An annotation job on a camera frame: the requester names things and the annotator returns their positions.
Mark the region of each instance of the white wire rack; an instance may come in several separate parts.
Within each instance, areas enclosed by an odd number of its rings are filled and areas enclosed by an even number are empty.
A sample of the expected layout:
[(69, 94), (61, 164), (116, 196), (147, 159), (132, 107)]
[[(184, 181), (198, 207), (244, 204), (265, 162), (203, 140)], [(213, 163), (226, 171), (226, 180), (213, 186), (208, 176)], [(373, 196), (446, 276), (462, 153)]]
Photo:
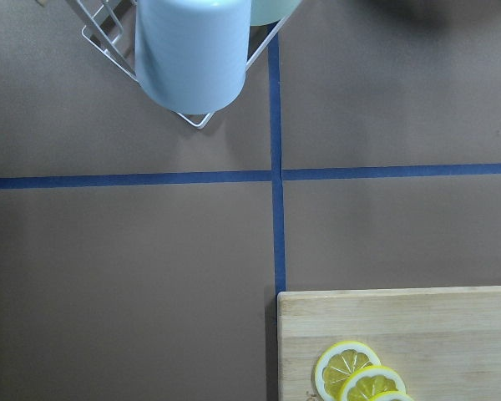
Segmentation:
[[(82, 36), (137, 82), (134, 70), (135, 6), (137, 0), (99, 0), (100, 6), (95, 13), (88, 10), (84, 0), (65, 1), (85, 23)], [(288, 17), (270, 27), (250, 27), (247, 70), (266, 49), (287, 19)], [(214, 116), (214, 113), (177, 114), (196, 129), (203, 129)]]

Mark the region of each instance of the cutting board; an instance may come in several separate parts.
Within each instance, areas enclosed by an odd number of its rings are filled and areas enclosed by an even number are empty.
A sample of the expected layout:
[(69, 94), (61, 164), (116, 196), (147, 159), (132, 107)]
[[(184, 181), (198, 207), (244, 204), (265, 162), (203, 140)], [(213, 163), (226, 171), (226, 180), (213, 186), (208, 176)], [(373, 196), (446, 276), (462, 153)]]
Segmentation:
[(415, 401), (501, 401), (501, 287), (283, 292), (281, 401), (317, 401), (312, 373), (332, 344), (357, 340)]

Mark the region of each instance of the mint green cup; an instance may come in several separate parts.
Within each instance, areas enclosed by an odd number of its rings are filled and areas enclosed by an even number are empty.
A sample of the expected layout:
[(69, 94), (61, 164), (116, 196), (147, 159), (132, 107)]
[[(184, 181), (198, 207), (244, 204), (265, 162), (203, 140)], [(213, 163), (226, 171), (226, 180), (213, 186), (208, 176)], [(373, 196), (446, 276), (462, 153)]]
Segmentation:
[(301, 0), (252, 0), (250, 25), (275, 23), (290, 15)]

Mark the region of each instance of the blue tape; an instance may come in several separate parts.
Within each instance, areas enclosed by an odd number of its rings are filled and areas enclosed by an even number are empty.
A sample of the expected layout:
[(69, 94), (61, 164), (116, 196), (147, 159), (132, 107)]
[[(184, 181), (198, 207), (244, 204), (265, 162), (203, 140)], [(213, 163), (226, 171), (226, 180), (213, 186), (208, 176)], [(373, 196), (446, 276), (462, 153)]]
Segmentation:
[(352, 180), (360, 178), (431, 177), (442, 175), (496, 175), (501, 164), (486, 165), (409, 165), (393, 167), (356, 167), (336, 169), (283, 170), (287, 181)]
[(270, 181), (269, 170), (0, 178), (0, 190)]
[(284, 234), (284, 189), (282, 184), (281, 71), (278, 34), (269, 43), (268, 56), (273, 246), (275, 256), (275, 292), (278, 294), (286, 290), (286, 240)]

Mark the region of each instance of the toy lemon slice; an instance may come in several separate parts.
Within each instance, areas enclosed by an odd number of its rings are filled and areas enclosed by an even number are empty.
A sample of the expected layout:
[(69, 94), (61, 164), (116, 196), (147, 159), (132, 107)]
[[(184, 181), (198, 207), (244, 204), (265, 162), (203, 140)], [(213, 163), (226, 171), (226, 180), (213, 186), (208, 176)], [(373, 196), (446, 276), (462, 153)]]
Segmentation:
[(385, 391), (377, 394), (369, 401), (414, 401), (410, 396), (400, 391)]
[(385, 366), (370, 366), (355, 372), (346, 380), (337, 400), (367, 401), (386, 391), (407, 392), (397, 372)]
[(324, 401), (336, 401), (342, 385), (353, 373), (380, 364), (378, 356), (365, 344), (357, 341), (336, 343), (317, 361), (314, 371), (317, 392)]

